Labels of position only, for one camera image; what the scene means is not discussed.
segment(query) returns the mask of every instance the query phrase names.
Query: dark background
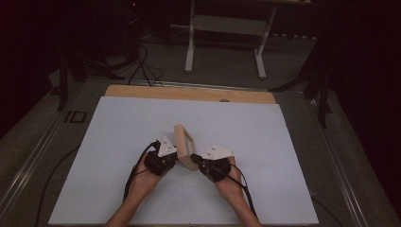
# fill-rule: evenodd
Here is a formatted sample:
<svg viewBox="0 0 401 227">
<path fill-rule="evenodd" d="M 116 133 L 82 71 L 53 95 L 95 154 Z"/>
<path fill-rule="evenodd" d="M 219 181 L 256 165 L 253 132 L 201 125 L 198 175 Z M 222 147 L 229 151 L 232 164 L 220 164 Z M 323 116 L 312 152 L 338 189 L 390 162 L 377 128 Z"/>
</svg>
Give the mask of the dark background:
<svg viewBox="0 0 401 227">
<path fill-rule="evenodd" d="M 189 1 L 137 3 L 143 6 L 143 21 L 166 37 L 169 24 L 188 23 Z M 204 1 L 200 10 L 213 12 L 215 3 Z M 108 0 L 95 5 L 89 0 L 0 2 L 0 138 L 50 91 L 47 76 L 59 68 L 62 37 L 73 37 L 102 54 L 124 53 L 124 27 L 130 19 L 124 4 Z M 401 217 L 397 93 L 401 85 L 401 6 L 396 0 L 355 0 L 340 6 L 343 8 L 336 10 L 285 6 L 278 11 L 272 32 L 287 34 L 289 39 L 293 35 L 320 37 L 308 62 L 319 67 L 322 59 L 331 60 L 334 76 L 330 87 L 337 92 Z M 233 12 L 238 12 L 235 4 L 223 13 Z"/>
</svg>

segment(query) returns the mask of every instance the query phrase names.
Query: white table leg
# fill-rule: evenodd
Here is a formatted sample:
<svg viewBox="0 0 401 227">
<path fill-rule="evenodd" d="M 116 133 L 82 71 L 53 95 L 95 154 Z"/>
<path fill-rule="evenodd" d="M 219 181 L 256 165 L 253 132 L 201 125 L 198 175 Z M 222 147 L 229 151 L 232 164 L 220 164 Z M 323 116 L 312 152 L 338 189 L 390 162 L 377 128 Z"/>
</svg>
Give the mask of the white table leg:
<svg viewBox="0 0 401 227">
<path fill-rule="evenodd" d="M 274 19 L 274 15 L 275 15 L 276 11 L 277 11 L 277 8 L 271 9 L 269 21 L 266 23 L 265 31 L 263 32 L 262 43 L 259 45 L 258 48 L 256 48 L 254 50 L 254 57 L 256 60 L 257 72 L 259 74 L 260 79 L 266 78 L 265 65 L 263 64 L 262 53 L 263 53 L 263 49 L 265 48 L 266 41 L 268 40 L 271 25 L 273 23 L 273 19 Z"/>
<path fill-rule="evenodd" d="M 191 1 L 191 18 L 189 20 L 189 45 L 186 52 L 185 73 L 192 72 L 192 63 L 194 61 L 194 17 L 195 17 L 195 0 Z"/>
</svg>

